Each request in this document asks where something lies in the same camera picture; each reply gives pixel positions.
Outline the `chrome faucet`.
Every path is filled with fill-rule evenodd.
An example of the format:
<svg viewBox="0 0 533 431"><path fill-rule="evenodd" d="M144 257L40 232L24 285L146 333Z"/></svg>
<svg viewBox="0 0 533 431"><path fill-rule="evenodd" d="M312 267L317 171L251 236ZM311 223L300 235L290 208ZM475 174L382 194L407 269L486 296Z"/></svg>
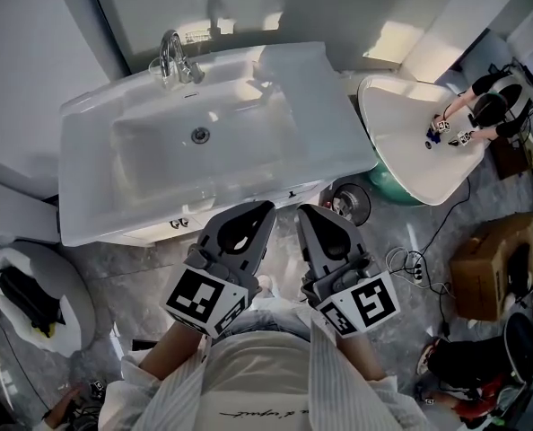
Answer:
<svg viewBox="0 0 533 431"><path fill-rule="evenodd" d="M192 62L184 53L180 37L175 30L168 30L162 35L159 52L162 80L167 83L172 76L171 65L175 66L179 82L182 84L200 84L205 73L196 62Z"/></svg>

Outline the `person's blue jeans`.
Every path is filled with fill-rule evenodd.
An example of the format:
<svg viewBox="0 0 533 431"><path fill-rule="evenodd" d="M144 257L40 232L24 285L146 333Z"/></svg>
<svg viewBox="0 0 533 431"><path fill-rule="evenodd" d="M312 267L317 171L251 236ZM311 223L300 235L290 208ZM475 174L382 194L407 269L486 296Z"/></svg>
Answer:
<svg viewBox="0 0 533 431"><path fill-rule="evenodd" d="M214 343L255 331L283 332L310 342L311 308L280 297L256 298Z"/></svg>

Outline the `clear drinking glass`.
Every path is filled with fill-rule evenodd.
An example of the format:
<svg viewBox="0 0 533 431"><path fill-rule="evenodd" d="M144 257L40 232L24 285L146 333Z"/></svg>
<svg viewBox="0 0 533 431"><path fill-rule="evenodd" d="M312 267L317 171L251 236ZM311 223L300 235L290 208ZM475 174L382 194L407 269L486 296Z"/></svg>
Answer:
<svg viewBox="0 0 533 431"><path fill-rule="evenodd" d="M160 65L160 59L158 57L154 58L149 66L148 71L151 77L156 83L162 86L165 89L173 89L177 84L177 74L174 61L171 59L169 61L169 75L164 77L162 75L162 68Z"/></svg>

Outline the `person's white striped shirt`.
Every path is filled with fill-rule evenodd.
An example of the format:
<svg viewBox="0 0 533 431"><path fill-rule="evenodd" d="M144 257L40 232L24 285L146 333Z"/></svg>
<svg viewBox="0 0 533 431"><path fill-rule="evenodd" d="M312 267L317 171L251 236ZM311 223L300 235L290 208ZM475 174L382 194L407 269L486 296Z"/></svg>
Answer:
<svg viewBox="0 0 533 431"><path fill-rule="evenodd" d="M397 380L366 381L336 347L335 337L310 323L309 416L312 431L435 431ZM193 431L205 368L214 341L165 380L139 368L149 353L129 355L122 377L109 385L99 431Z"/></svg>

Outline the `white ceramic sink basin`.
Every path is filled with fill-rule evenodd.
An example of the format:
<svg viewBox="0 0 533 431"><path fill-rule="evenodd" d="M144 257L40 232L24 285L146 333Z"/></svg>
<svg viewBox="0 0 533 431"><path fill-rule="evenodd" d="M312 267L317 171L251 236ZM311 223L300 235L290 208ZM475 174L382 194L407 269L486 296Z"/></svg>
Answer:
<svg viewBox="0 0 533 431"><path fill-rule="evenodd" d="M321 42L203 55L200 84L149 72L63 105L59 223L69 247L368 170L377 160ZM191 140L208 128L203 145Z"/></svg>

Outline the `white vanity cabinet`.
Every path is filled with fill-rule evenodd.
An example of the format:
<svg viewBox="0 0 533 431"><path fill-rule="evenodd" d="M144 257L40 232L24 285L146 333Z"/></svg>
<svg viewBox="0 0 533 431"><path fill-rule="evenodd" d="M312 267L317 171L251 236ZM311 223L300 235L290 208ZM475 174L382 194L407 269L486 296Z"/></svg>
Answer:
<svg viewBox="0 0 533 431"><path fill-rule="evenodd" d="M251 198L250 201L270 200L276 209L288 207L302 202L308 202L315 198L324 188L331 183L331 180L321 180L302 184L285 192L278 192L259 198ZM128 233L122 233L111 243L123 244L127 246L148 247L150 244L163 240L176 238L188 233L196 233L202 230L208 221L215 215L231 208L232 206L214 207L205 212L195 214L183 214L166 222L151 225L142 229Z"/></svg>

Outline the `person's left forearm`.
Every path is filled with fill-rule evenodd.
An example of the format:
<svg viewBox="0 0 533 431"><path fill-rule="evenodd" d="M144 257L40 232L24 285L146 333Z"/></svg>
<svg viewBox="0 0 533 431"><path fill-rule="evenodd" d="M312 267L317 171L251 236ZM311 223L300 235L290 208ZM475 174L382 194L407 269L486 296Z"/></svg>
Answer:
<svg viewBox="0 0 533 431"><path fill-rule="evenodd" d="M197 352L202 337L196 330L174 322L139 363L139 368L163 381Z"/></svg>

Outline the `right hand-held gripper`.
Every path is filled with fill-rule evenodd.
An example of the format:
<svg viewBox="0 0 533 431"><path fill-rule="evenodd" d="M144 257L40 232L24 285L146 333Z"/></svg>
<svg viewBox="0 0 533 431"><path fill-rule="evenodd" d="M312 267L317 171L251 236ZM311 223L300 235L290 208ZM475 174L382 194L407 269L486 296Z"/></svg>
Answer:
<svg viewBox="0 0 533 431"><path fill-rule="evenodd" d="M363 254L362 236L351 221L329 208L302 204L298 222L302 256L311 269L301 290L340 338L374 330L400 313L390 273ZM330 272L335 261L348 261L354 245L363 255Z"/></svg>

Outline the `black rounded case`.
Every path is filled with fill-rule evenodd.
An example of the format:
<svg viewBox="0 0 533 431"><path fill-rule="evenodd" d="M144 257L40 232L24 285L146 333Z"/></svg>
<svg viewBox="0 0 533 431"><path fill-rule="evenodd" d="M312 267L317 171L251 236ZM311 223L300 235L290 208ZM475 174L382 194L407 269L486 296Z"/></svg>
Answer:
<svg viewBox="0 0 533 431"><path fill-rule="evenodd" d="M533 379L533 324L523 313L513 313L503 328L506 353L521 383Z"/></svg>

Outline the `person's right forearm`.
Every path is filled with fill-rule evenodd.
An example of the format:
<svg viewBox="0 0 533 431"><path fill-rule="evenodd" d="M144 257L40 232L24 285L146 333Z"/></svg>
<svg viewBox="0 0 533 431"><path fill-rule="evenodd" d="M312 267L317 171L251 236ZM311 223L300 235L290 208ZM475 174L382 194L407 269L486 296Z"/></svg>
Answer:
<svg viewBox="0 0 533 431"><path fill-rule="evenodd" d="M371 341L364 333L350 338L338 337L336 347L366 381L381 381L387 377Z"/></svg>

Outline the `person's beige t-shirt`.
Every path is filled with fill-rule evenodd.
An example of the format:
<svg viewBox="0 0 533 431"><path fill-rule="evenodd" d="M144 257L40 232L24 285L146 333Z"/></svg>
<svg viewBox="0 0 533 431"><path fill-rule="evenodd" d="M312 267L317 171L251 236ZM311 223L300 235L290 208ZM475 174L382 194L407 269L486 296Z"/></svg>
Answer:
<svg viewBox="0 0 533 431"><path fill-rule="evenodd" d="M284 332L230 336L211 348L193 431L312 431L310 343Z"/></svg>

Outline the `large cardboard box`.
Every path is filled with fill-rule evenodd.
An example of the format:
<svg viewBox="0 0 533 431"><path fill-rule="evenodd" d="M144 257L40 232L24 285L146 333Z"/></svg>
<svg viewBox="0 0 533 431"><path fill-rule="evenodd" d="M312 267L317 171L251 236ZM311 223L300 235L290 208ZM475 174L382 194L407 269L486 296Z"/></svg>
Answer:
<svg viewBox="0 0 533 431"><path fill-rule="evenodd" d="M481 223L449 267L457 315L500 320L507 296L524 295L533 285L533 212Z"/></svg>

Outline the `round metal-rimmed dish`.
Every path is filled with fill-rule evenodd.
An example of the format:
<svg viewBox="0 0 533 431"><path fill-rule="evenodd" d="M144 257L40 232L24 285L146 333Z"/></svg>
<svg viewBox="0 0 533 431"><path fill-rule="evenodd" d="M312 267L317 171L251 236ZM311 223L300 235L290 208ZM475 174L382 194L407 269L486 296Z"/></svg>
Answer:
<svg viewBox="0 0 533 431"><path fill-rule="evenodd" d="M354 183L344 183L333 193L330 203L333 212L360 227L371 215L371 200L366 190Z"/></svg>

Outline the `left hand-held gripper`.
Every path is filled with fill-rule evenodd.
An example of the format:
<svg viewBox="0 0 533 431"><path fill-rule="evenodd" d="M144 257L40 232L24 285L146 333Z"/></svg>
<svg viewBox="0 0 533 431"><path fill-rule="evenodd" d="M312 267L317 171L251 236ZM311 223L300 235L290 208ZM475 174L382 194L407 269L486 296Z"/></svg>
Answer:
<svg viewBox="0 0 533 431"><path fill-rule="evenodd" d="M242 203L213 216L199 245L191 245L184 262L171 271L164 310L209 338L221 336L258 293L255 274L275 217L271 201Z"/></svg>

